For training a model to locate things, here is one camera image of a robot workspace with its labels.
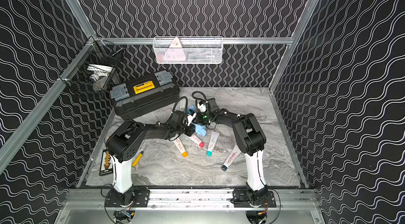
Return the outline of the blue microfiber cloth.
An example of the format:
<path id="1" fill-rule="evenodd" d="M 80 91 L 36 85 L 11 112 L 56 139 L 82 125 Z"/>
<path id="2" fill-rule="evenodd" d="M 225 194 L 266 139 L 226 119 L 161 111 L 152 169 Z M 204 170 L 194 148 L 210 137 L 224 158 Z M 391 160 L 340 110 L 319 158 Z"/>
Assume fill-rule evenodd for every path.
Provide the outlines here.
<path id="1" fill-rule="evenodd" d="M 196 108 L 194 107 L 194 105 L 190 105 L 189 107 L 190 111 L 196 112 Z M 207 132 L 206 132 L 206 126 L 205 125 L 200 125 L 200 124 L 195 124 L 196 127 L 196 133 L 200 136 L 206 136 Z"/>

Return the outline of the white tube pink cap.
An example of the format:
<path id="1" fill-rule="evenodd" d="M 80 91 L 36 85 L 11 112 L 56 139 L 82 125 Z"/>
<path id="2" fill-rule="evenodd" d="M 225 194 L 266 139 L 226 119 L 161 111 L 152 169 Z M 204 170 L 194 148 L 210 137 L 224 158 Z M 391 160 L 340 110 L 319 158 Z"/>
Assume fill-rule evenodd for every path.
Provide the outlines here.
<path id="1" fill-rule="evenodd" d="M 195 134 L 189 136 L 189 138 L 196 143 L 199 147 L 203 148 L 205 146 L 204 142 L 200 140 Z"/>

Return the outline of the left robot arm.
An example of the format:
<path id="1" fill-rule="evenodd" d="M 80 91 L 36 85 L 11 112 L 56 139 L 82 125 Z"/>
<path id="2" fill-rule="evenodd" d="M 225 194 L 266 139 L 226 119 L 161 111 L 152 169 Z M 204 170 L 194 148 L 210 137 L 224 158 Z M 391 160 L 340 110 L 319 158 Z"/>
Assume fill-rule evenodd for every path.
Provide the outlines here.
<path id="1" fill-rule="evenodd" d="M 124 121 L 107 139 L 106 148 L 113 162 L 113 188 L 124 194 L 132 186 L 131 167 L 138 149 L 144 140 L 160 139 L 176 141 L 182 134 L 192 136 L 195 125 L 188 114 L 181 111 L 171 112 L 169 119 L 155 124 L 144 124 L 134 120 Z"/>

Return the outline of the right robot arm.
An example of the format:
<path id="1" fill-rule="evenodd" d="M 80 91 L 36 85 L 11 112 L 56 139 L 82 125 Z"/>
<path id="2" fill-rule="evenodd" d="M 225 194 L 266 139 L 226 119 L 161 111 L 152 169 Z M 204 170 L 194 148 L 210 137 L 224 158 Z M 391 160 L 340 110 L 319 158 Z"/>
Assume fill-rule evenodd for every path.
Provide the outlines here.
<path id="1" fill-rule="evenodd" d="M 255 115 L 246 115 L 221 109 L 214 98 L 195 100 L 197 117 L 194 122 L 201 125 L 225 125 L 233 130 L 236 145 L 244 154 L 247 166 L 247 188 L 253 192 L 267 191 L 263 174 L 263 154 L 266 136 Z"/>

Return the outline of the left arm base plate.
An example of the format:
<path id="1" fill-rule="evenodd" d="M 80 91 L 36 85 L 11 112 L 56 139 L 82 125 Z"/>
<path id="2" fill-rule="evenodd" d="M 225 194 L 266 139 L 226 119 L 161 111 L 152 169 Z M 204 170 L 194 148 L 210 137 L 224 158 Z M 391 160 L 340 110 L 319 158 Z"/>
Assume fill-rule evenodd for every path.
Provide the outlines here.
<path id="1" fill-rule="evenodd" d="M 124 193 L 111 189 L 106 198 L 104 206 L 107 208 L 126 208 L 126 207 L 147 207 L 149 201 L 149 190 L 129 189 Z"/>

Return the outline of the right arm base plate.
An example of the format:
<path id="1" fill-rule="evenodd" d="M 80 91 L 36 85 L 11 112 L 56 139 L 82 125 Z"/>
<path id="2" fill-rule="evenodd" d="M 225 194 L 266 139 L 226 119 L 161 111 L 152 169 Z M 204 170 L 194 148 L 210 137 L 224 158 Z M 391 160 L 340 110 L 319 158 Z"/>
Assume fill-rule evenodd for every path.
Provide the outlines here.
<path id="1" fill-rule="evenodd" d="M 268 189 L 257 192 L 248 189 L 234 190 L 230 202 L 236 208 L 276 208 L 277 206 L 273 191 Z"/>

